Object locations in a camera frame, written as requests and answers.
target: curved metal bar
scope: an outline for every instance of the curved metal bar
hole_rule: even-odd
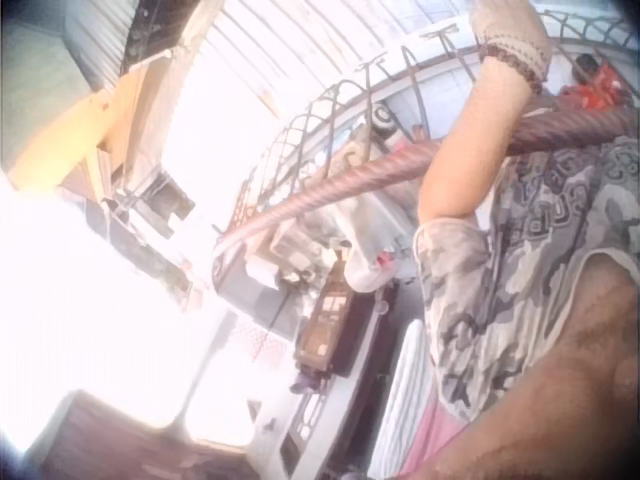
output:
[[[267,29],[269,30],[273,36],[275,36],[280,43],[282,43],[287,50],[289,50],[293,56],[298,60],[298,62],[300,62],[300,64],[302,65],[302,67],[307,71],[307,73],[309,73],[309,75],[318,83],[318,85],[320,85],[322,88],[324,88],[324,83],[322,82],[322,80],[307,66],[307,64],[304,62],[304,59],[300,56],[300,54],[298,52],[295,51],[295,49],[291,48],[291,46],[289,45],[289,43],[283,39],[280,34],[278,32],[276,32],[271,25],[269,25],[269,22],[267,22],[262,15],[259,15],[253,8],[251,8],[247,2],[245,2],[244,0],[238,0],[238,2],[240,2],[240,4],[246,9],[248,10],[255,18],[258,19],[258,21]]]
[[[254,70],[257,74],[259,78],[262,78],[262,80],[264,81],[264,83],[266,83],[267,85],[269,85],[271,88],[275,89],[275,87],[273,86],[273,84],[269,81],[269,79],[267,77],[265,77],[262,72],[260,72],[260,70],[258,68],[256,68],[256,66],[253,64],[253,62],[251,60],[249,60],[249,58],[242,52],[242,50],[240,48],[238,48],[238,46],[233,43],[233,41],[229,38],[229,36],[224,33],[220,27],[218,27],[215,23],[212,25],[212,28],[218,32],[218,34],[225,39],[225,41],[238,53],[238,56],[240,56],[240,58],[242,58],[244,60],[244,62],[249,65],[251,67],[252,70]]]
[[[393,11],[389,7],[387,7],[387,4],[384,3],[384,0],[378,0],[378,3],[387,13],[389,18],[393,20],[393,23],[395,23],[398,26],[398,28],[402,31],[402,33],[407,35],[409,33],[409,30],[407,30],[407,28],[404,25],[402,25],[402,22],[400,21],[400,19],[393,14]]]
[[[367,29],[367,31],[371,34],[371,36],[375,39],[375,41],[378,42],[378,45],[380,45],[381,47],[384,47],[384,42],[382,41],[382,39],[376,34],[373,28],[371,28],[371,26],[367,22],[365,22],[364,18],[360,16],[358,11],[355,8],[353,8],[351,5],[349,5],[347,0],[341,0],[341,3],[345,6],[347,10],[351,12],[351,14],[354,17],[358,19],[358,21],[362,24],[362,26]]]
[[[636,109],[608,112],[575,110],[524,118],[513,135],[507,154],[597,145],[620,135],[637,135],[637,122]],[[235,243],[287,219],[424,175],[439,144],[439,141],[410,144],[383,159],[364,163],[294,194],[240,227],[226,232],[220,237],[214,255],[220,255]]]
[[[349,40],[347,39],[347,37],[344,36],[344,34],[340,31],[340,29],[338,27],[336,27],[327,17],[324,13],[322,13],[320,11],[320,9],[318,7],[316,7],[313,4],[313,0],[304,0],[304,2],[307,4],[307,6],[313,11],[313,13],[315,13],[320,19],[322,19],[322,21],[324,23],[326,23],[329,28],[331,28],[331,30],[340,38],[340,40],[342,40],[344,42],[344,44],[349,48],[349,50],[351,50],[351,53],[353,53],[355,55],[355,57],[358,59],[359,62],[361,62],[363,60],[362,55],[360,55],[358,53],[358,50],[356,50],[356,48],[351,44],[351,42],[349,42]]]
[[[335,69],[336,69],[336,71],[337,71],[338,73],[342,73],[342,69],[338,66],[338,64],[337,64],[337,63],[335,62],[335,60],[331,57],[331,55],[329,55],[329,54],[325,51],[325,49],[324,49],[324,48],[322,48],[322,45],[320,45],[320,44],[318,43],[318,41],[317,41],[315,38],[313,38],[313,35],[309,35],[309,32],[307,32],[307,31],[302,27],[302,25],[300,25],[300,24],[298,23],[298,21],[297,21],[295,18],[293,18],[293,16],[291,16],[291,15],[289,14],[289,12],[287,12],[284,8],[282,8],[282,6],[281,6],[281,5],[280,5],[276,0],[270,0],[270,2],[271,2],[271,4],[272,4],[274,7],[276,7],[276,9],[277,9],[277,10],[278,10],[282,15],[284,15],[284,17],[285,17],[287,20],[289,20],[292,24],[294,24],[294,25],[296,26],[296,28],[297,28],[298,30],[300,30],[300,32],[302,32],[302,34],[303,34],[305,37],[307,37],[307,38],[311,41],[311,43],[313,44],[313,46],[314,46],[314,47],[316,47],[316,49],[317,49],[317,50],[322,54],[322,56],[323,56],[324,58],[326,58],[326,59],[329,61],[329,63],[333,66],[333,68],[335,68]]]
[[[242,32],[242,34],[243,34],[245,37],[247,37],[247,38],[251,41],[251,43],[253,43],[253,45],[255,45],[255,47],[256,47],[258,50],[260,50],[260,51],[262,52],[262,54],[263,54],[265,57],[267,57],[267,58],[271,61],[271,63],[273,64],[273,66],[274,66],[274,67],[275,67],[275,68],[276,68],[276,69],[277,69],[277,70],[278,70],[278,71],[279,71],[283,76],[285,76],[285,77],[287,77],[287,78],[290,78],[290,77],[289,77],[289,75],[287,74],[287,72],[284,70],[284,68],[282,68],[282,67],[280,66],[280,64],[276,61],[276,59],[275,59],[275,58],[273,58],[273,55],[271,55],[271,54],[269,53],[269,51],[268,51],[266,48],[264,48],[264,47],[260,44],[260,42],[258,42],[258,41],[255,39],[255,37],[254,37],[253,35],[250,35],[250,34],[249,34],[249,32],[247,32],[247,31],[245,30],[245,28],[242,26],[242,24],[240,24],[240,22],[238,22],[238,21],[237,21],[237,20],[236,20],[236,19],[235,19],[235,18],[234,18],[234,17],[233,17],[229,12],[227,12],[226,10],[224,10],[224,9],[223,9],[223,10],[222,10],[222,13],[224,14],[224,16],[225,16],[225,17],[227,17],[227,18],[231,21],[231,23],[233,23],[233,24],[236,26],[236,28],[237,28],[238,30],[240,30],[240,31]]]
[[[588,40],[584,37],[584,35],[582,35],[582,33],[580,31],[578,31],[573,25],[571,25],[569,23],[570,18],[568,17],[568,15],[566,14],[561,14],[561,13],[557,13],[557,12],[552,12],[552,11],[545,11],[544,13],[540,14],[543,17],[548,17],[551,20],[557,21],[559,22],[559,24],[561,25],[561,37],[562,34],[564,34],[565,32],[565,28],[567,30],[571,30],[573,32],[575,32],[577,34],[577,36],[579,37],[578,39],[568,39],[568,38],[559,38],[558,40],[562,43],[566,43],[566,44],[578,44],[578,45],[587,45],[590,46],[591,48],[593,48],[594,52],[597,53],[598,55],[600,55],[601,57],[604,58],[604,54],[598,49],[599,46],[602,46],[603,48],[606,47],[607,50],[611,50],[611,51],[622,51],[622,52],[629,52],[628,49],[622,48],[619,46],[619,44],[612,44],[612,43],[606,43],[603,44],[602,42],[598,42],[598,41],[591,41]],[[556,15],[561,15],[564,16],[565,18],[558,18]],[[615,25],[613,28],[615,28],[615,26],[619,26],[620,25],[620,20],[617,18],[614,19],[607,19],[607,21],[611,21],[611,22],[615,22]],[[439,32],[448,32],[449,29],[451,28],[455,28],[455,23],[448,25],[446,27],[444,27],[443,29],[440,29],[436,32],[427,32],[423,35],[419,35],[420,37],[433,37],[435,38],[435,36],[439,36],[438,33]],[[458,53],[458,61],[459,58],[462,55],[469,55],[469,54],[473,54],[474,52],[477,51],[477,39],[476,39],[476,45],[473,46],[467,46],[467,47],[461,47],[459,49],[456,49],[457,53]],[[380,62],[384,60],[384,55],[385,53],[382,53],[380,55],[378,55],[378,57],[376,58],[380,58]],[[433,58],[429,58],[426,60],[423,60],[421,62],[417,62],[417,65],[414,67],[413,70],[415,70],[415,72],[420,72],[423,71],[427,68],[430,68],[434,65],[437,65],[439,63],[442,63],[443,61],[447,60],[447,55],[441,55],[438,57],[433,57]],[[411,72],[409,72],[409,70],[411,69],[405,69],[404,72],[401,72],[398,75],[395,75],[393,78],[391,79],[386,79],[386,80],[381,80],[378,83],[376,83],[375,85],[371,86],[370,91],[372,92],[378,92],[378,91],[383,91],[386,88],[390,87],[393,83],[395,82],[399,82],[402,81],[406,78],[411,77]],[[331,101],[332,102],[332,108],[331,111],[332,113],[323,121],[321,121],[319,124],[314,125],[311,128],[311,131],[306,132],[306,134],[304,135],[304,139],[305,142],[300,142],[296,148],[294,148],[288,155],[287,158],[282,158],[280,159],[281,162],[283,162],[283,168],[281,169],[282,173],[281,179],[274,179],[275,183],[273,185],[269,185],[269,188],[266,188],[265,191],[263,192],[263,195],[266,197],[271,193],[275,192],[275,190],[277,188],[279,188],[284,182],[286,182],[290,176],[293,174],[294,171],[294,167],[296,165],[296,158],[300,155],[300,150],[303,150],[303,155],[304,155],[304,150],[305,150],[305,146],[311,142],[314,145],[317,144],[318,142],[318,138],[322,133],[327,133],[327,130],[331,129],[331,126],[334,126],[336,122],[339,124],[342,124],[341,122],[344,121],[344,116],[350,111],[350,109],[352,108],[359,108],[358,105],[367,100],[367,97],[369,95],[368,90],[365,90],[361,85],[359,85],[358,83],[352,81],[352,80],[348,80],[348,79],[343,79],[341,82],[339,82],[339,84],[344,84],[344,83],[351,83],[352,85],[355,85],[362,93],[360,95],[357,95],[356,97],[350,99],[349,101],[347,101],[345,104],[341,104],[340,102],[337,102],[337,99],[335,97],[335,95],[332,95],[331,97],[328,96],[328,93],[331,91],[334,91],[336,85],[333,85],[332,87],[327,88],[316,100],[314,100],[311,105],[313,105],[315,102],[317,101]],[[637,96],[637,90],[632,88],[632,91],[634,93],[634,95]]]

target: metal frame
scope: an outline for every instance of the metal frame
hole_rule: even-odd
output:
[[[343,4],[348,8],[353,8],[346,0],[343,0]],[[609,52],[633,52],[633,50],[630,50],[628,47],[632,30],[618,18],[586,18],[580,15],[570,15],[553,11],[545,11],[540,13],[540,15],[543,18],[557,21],[560,24],[560,36],[555,38],[556,46],[559,52],[569,58],[570,61],[572,61],[572,58],[563,48],[563,45],[577,44],[587,46],[601,58],[607,58],[603,49]],[[605,24],[606,29],[601,28],[596,23]],[[591,32],[590,29],[597,34],[597,37],[599,37],[600,40],[594,41],[589,38]],[[269,170],[272,172],[275,171],[275,174],[272,175],[271,178],[263,179],[263,182],[261,182],[260,185],[256,185],[255,183],[249,184],[249,182],[245,183],[240,195],[238,196],[236,209],[228,228],[231,229],[244,223],[252,214],[255,214],[256,210],[260,210],[261,207],[264,206],[265,202],[267,202],[279,189],[285,189],[286,191],[286,194],[283,195],[283,198],[280,201],[283,201],[295,192],[300,191],[303,188],[302,180],[306,177],[301,173],[303,171],[302,167],[307,163],[304,160],[305,155],[308,155],[313,151],[313,149],[317,149],[319,145],[326,147],[326,159],[324,164],[320,166],[320,168],[323,169],[323,178],[326,178],[329,171],[329,162],[334,150],[333,140],[336,131],[344,127],[346,121],[356,118],[357,115],[361,114],[363,111],[366,117],[370,119],[374,101],[383,100],[384,96],[381,98],[381,94],[383,94],[383,92],[391,85],[399,84],[403,80],[410,81],[410,86],[413,88],[416,101],[418,102],[420,121],[428,134],[429,124],[427,112],[425,110],[418,85],[418,74],[422,73],[426,69],[431,69],[437,65],[445,64],[448,61],[457,61],[467,73],[471,81],[475,81],[475,76],[473,75],[467,60],[469,58],[473,58],[477,54],[478,45],[476,43],[473,46],[456,47],[454,41],[451,39],[451,35],[457,31],[458,29],[455,20],[452,20],[450,24],[436,31],[427,32],[418,36],[419,39],[425,42],[440,42],[443,50],[442,55],[418,60],[416,54],[411,50],[411,48],[407,44],[403,44],[400,48],[402,58],[404,59],[406,66],[404,71],[392,75],[382,66],[385,58],[390,53],[389,51],[386,51],[374,59],[362,63],[356,69],[356,74],[353,78],[343,79],[327,88],[316,100],[309,104],[305,113],[296,116],[276,137],[275,142],[267,150],[268,153],[260,160],[261,162],[273,161],[270,152],[274,148],[280,147],[281,151],[284,152],[286,146],[289,145],[292,146],[293,149],[288,155],[281,155],[280,158],[278,158],[278,165],[275,168],[265,168],[265,173]],[[578,38],[572,38],[570,33],[573,33]],[[616,40],[613,37],[614,33],[618,35],[622,33],[622,36],[624,36],[625,39],[623,41]],[[380,72],[383,73],[384,79],[372,84],[371,74],[375,72],[376,69],[378,74]],[[363,78],[355,80],[354,78],[358,75]],[[626,83],[630,87],[633,95],[638,99],[639,96],[637,89],[630,85],[628,81],[626,81]],[[346,103],[341,103],[338,101],[338,98],[341,93],[341,88],[345,85],[356,86],[360,93],[352,96]],[[318,114],[316,112],[318,108],[314,107],[318,107],[320,104],[327,101],[331,102],[330,111],[326,114]],[[304,126],[302,128],[296,126],[300,123],[300,118],[305,118]],[[320,120],[320,123],[314,122],[317,124],[313,126],[313,128],[309,128],[311,119]],[[298,136],[300,137],[300,141],[295,145],[287,142],[288,135],[292,130],[299,132]],[[366,149],[367,152],[370,151],[370,143],[371,141],[368,142],[369,145]],[[247,193],[247,191],[253,191],[255,188],[259,188],[257,194],[254,193],[249,195]],[[250,209],[253,210],[253,212],[247,211],[248,205],[246,205],[246,201],[250,197],[258,199],[255,208]]]

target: camouflage shirt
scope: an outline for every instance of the camouflage shirt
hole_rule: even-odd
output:
[[[609,254],[640,283],[638,142],[510,158],[488,232],[438,219],[415,238],[441,400],[474,420],[554,345],[578,276]]]

